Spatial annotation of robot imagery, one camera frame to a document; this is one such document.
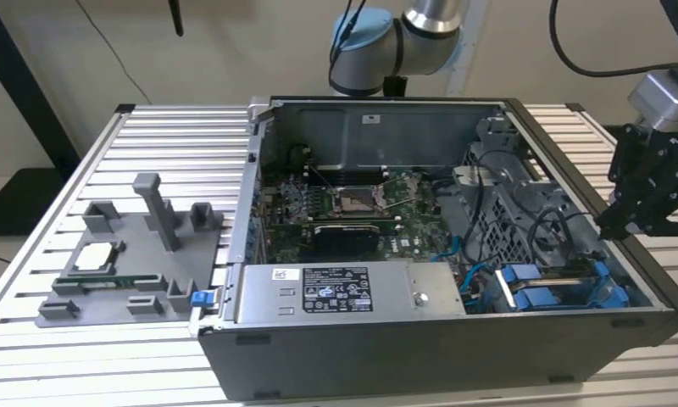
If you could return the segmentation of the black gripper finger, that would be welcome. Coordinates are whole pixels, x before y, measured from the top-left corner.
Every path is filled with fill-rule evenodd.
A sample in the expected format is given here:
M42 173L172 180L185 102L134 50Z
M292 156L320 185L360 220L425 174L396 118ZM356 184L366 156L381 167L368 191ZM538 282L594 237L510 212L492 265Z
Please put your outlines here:
M630 200L629 234L678 234L678 224L668 216L678 209L678 168L670 170L636 169L624 177Z
M650 198L654 186L649 175L654 154L648 155L648 132L634 124L609 128L614 137L614 155L608 179L614 184L608 208L594 217L602 240L622 240L630 234L629 225L645 231L652 218Z

